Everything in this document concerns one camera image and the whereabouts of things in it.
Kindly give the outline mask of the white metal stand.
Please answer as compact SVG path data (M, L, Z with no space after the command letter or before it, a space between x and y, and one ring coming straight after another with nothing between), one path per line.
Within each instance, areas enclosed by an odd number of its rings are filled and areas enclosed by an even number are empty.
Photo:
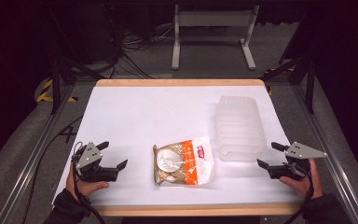
M255 28L259 6L242 11L185 11L179 5L174 9L174 44L172 51L172 69L177 70L180 66L180 28L181 27L244 27L246 30L245 38L240 40L241 48L248 68L253 71L256 69L255 60L250 50L249 44Z

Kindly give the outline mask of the black metal stand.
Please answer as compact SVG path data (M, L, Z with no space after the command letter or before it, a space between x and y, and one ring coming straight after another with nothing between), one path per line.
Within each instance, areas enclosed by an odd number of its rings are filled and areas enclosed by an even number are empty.
M304 77L307 78L305 104L308 111L313 114L313 90L315 84L315 64L310 56L303 56L293 59L275 69L268 69L264 72L260 78L263 81L267 81L280 73L293 68L293 72L288 78L290 85L299 85Z
M75 72L72 70L72 67L78 69L80 72L85 73L86 75L93 77L96 80L103 79L102 75L92 71L83 64L76 62L75 60L69 59L67 57L56 57L52 61L52 86L53 86L53 107L51 109L51 114L55 114L62 102L61 97L61 80L64 81L66 85L73 86L76 82Z

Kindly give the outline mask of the aluminium rail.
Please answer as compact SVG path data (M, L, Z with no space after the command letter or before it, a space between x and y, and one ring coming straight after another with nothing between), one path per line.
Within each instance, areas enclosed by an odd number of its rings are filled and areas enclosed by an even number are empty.
M358 197L355 194L350 180L348 179L342 166L339 164L337 156L327 144L322 128L319 125L316 117L309 112L305 103L305 93L299 86L292 86L291 89L297 101L299 102L302 111L305 113L305 117L310 124L314 136L316 137L318 148L328 155L328 157L325 159L326 166L335 182L340 197L349 212L351 220L353 224L358 224Z
M56 126L63 107L68 101L74 87L74 85L63 86L62 92L59 94L60 101L54 101L52 103L51 109L47 113L46 120L43 122L43 127L37 135L32 150L27 156L26 163L21 167L21 171L17 175L16 183L12 186L10 194L7 196L5 204L0 210L0 224L9 223L21 202L22 196L32 182L36 172L36 166L41 161L42 154L47 148L48 139L51 136L52 130Z

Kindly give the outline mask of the person's right hand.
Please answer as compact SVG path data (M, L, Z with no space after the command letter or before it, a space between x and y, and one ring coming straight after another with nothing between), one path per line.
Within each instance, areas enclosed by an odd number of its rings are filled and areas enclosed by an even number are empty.
M301 198L306 199L310 186L313 186L313 195L311 199L317 199L324 196L324 190L321 178L314 159L309 159L311 179L304 178L296 181L287 176L282 176L279 180L286 186L292 188Z

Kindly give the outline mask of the orange and clear snack bag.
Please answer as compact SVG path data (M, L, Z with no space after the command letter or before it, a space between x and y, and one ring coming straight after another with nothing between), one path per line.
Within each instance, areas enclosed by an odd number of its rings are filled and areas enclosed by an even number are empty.
M214 178L213 151L208 136L153 146L153 152L156 185L204 185Z

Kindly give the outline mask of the person's left hand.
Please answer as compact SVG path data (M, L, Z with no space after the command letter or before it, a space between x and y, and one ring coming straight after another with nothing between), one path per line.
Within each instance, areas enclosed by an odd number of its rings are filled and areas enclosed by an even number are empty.
M74 174L73 167L70 167L69 174L66 179L65 189L71 193L71 195L79 201L75 189L78 189L78 192L88 198L93 192L100 189L108 189L109 184L105 181L100 182L84 182L81 179L75 180L76 175Z

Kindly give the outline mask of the yellow and black hazard tape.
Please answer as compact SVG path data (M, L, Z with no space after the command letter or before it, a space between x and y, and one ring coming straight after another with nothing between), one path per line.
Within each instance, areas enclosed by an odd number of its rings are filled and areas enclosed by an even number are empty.
M275 71L276 69L275 68L269 68L267 70L264 71L264 76L268 75L269 73L272 73L273 71ZM294 71L294 68L289 68L289 69L286 69L286 70L283 70L284 73L291 73ZM271 89L270 86L266 86L267 88L267 91L268 91L268 94L271 96L273 95L273 91Z
M52 86L52 79L49 78L46 83L43 85L42 91L36 97L37 102L53 102L54 99L51 96L48 96L48 90Z

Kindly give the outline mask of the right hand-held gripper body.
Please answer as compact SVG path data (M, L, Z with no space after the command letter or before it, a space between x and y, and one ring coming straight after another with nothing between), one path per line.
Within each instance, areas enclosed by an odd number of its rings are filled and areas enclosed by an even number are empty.
M294 180L301 180L310 175L309 159L327 158L326 152L294 142L283 152L286 162L278 166L268 166L268 174L271 179L279 179L282 176Z

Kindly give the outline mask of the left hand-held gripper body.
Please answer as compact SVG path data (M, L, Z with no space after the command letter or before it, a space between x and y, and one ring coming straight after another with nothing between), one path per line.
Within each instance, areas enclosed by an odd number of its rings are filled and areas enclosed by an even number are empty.
M89 142L72 157L75 163L76 173L81 180L86 182L115 182L119 170L117 168L103 168L100 162L103 158L102 151L92 142Z

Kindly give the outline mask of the clear plastic container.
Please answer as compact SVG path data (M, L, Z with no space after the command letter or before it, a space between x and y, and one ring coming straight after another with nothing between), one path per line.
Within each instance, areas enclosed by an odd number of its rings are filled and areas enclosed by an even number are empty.
M222 96L215 109L222 161L255 161L267 148L258 106L247 96Z

